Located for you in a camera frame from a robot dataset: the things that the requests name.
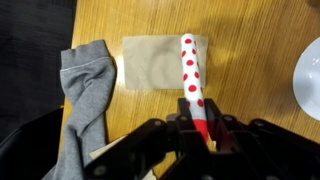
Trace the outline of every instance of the tan fabric square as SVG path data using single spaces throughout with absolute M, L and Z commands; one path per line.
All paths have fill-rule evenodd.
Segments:
M 181 36 L 123 38 L 127 89 L 183 89 Z M 195 36 L 201 85 L 206 82 L 208 38 Z

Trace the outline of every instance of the red polka dot cylinder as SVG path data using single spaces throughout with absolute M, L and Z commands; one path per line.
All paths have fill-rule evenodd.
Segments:
M 196 41 L 192 34 L 185 34 L 181 38 L 181 58 L 183 72 L 181 79 L 184 82 L 184 95 L 188 101 L 195 127 L 207 141 L 207 118 L 201 90 Z

